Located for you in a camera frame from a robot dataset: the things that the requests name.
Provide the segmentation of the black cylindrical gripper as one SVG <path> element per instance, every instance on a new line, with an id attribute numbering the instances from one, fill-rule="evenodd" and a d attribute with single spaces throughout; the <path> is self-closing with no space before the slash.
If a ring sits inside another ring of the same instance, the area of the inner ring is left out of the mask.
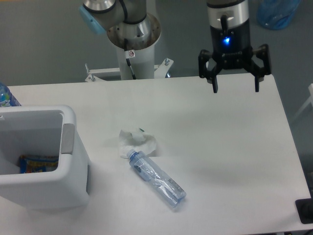
<path id="1" fill-rule="evenodd" d="M 199 77 L 205 78 L 212 85 L 213 92 L 218 92 L 217 75 L 221 70 L 244 69 L 254 76 L 255 91 L 258 93 L 260 83 L 266 75 L 271 74 L 271 60 L 268 44 L 253 49 L 250 43 L 250 24 L 243 23 L 229 28 L 226 34 L 222 29 L 210 26 L 213 53 L 202 49 L 198 55 Z M 259 59 L 263 65 L 257 65 L 252 57 Z M 209 61 L 215 66 L 208 69 Z"/>

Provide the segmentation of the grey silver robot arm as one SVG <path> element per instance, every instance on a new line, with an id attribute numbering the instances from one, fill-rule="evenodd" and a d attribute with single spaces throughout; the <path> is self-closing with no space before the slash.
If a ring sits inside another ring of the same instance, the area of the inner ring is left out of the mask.
<path id="1" fill-rule="evenodd" d="M 209 0 L 206 3 L 213 51 L 201 50 L 199 77 L 218 91 L 222 70 L 244 69 L 254 76 L 255 90 L 271 74 L 268 45 L 253 49 L 250 43 L 248 2 Z M 105 33 L 115 46 L 123 80 L 164 77 L 165 66 L 155 68 L 155 44 L 160 23 L 147 12 L 144 0 L 85 0 L 79 8 L 82 19 L 95 34 Z"/>

